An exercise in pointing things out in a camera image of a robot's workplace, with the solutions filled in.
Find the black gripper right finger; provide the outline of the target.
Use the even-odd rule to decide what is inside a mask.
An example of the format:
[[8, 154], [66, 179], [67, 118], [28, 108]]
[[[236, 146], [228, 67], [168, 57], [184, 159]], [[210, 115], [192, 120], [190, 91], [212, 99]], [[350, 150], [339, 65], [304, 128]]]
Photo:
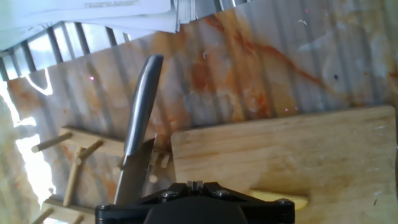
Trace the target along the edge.
[[195, 193], [210, 201], [200, 205], [205, 223], [294, 223], [295, 204], [286, 198], [264, 201], [217, 182], [195, 183]]

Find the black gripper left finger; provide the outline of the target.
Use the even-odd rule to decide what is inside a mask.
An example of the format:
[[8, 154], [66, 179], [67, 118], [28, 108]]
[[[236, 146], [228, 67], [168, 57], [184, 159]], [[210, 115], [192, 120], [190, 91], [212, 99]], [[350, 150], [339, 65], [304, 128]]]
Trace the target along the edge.
[[174, 183], [165, 190], [150, 194], [128, 205], [97, 205], [95, 207], [95, 223], [144, 223], [149, 212], [157, 205], [192, 196], [194, 190], [194, 181]]

